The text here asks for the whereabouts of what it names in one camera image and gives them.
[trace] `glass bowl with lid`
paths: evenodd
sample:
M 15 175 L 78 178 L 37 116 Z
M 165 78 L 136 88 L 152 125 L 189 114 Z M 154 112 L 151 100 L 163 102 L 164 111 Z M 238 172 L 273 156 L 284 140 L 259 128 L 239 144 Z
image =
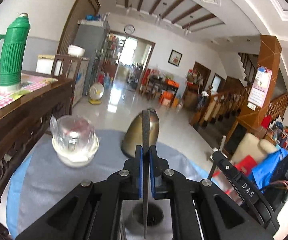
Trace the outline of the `glass bowl with lid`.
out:
M 50 129 L 55 144 L 63 153 L 87 152 L 94 144 L 95 128 L 83 117 L 64 115 L 56 120 L 52 116 Z

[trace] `green thermos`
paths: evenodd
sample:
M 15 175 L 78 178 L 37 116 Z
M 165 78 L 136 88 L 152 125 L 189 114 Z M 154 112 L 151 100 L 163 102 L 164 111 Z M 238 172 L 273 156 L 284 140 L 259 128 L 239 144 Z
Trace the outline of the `green thermos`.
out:
M 21 87 L 21 70 L 26 39 L 31 26 L 28 14 L 22 13 L 10 24 L 5 35 L 0 58 L 0 90 L 12 91 Z

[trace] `gold electric kettle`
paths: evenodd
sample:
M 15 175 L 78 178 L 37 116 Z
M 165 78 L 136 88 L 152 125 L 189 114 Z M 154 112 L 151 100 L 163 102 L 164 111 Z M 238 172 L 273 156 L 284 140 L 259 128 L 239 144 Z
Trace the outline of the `gold electric kettle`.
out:
M 155 145 L 159 133 L 159 119 L 155 109 L 149 108 L 149 146 Z M 122 141 L 122 152 L 128 157 L 135 157 L 136 145 L 143 146 L 143 114 L 140 112 L 132 121 Z

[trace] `metal screw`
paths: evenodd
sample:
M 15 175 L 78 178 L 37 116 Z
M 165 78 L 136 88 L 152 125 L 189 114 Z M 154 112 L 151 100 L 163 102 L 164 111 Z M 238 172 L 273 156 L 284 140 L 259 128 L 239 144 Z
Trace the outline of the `metal screw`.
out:
M 91 181 L 90 181 L 90 180 L 83 179 L 83 180 L 81 181 L 81 186 L 82 186 L 82 187 L 88 187 L 89 185 L 91 185 Z
M 166 170 L 164 170 L 164 173 L 167 176 L 173 176 L 174 175 L 174 171 L 172 169 L 166 169 Z
M 202 184 L 206 187 L 209 187 L 212 184 L 212 182 L 209 179 L 203 179 Z
M 129 175 L 129 171 L 128 170 L 120 170 L 119 175 L 121 175 L 122 177 L 126 177 Z

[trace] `red chair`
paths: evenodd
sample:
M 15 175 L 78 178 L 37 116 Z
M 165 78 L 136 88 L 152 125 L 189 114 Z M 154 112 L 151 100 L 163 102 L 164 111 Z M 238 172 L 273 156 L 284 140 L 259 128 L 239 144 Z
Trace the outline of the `red chair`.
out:
M 256 161 L 250 156 L 247 155 L 240 163 L 234 165 L 234 167 L 241 171 L 246 176 L 250 175 L 251 169 L 257 165 Z M 213 178 L 218 176 L 220 171 L 214 173 Z M 226 190 L 225 193 L 228 195 L 233 191 L 233 188 Z

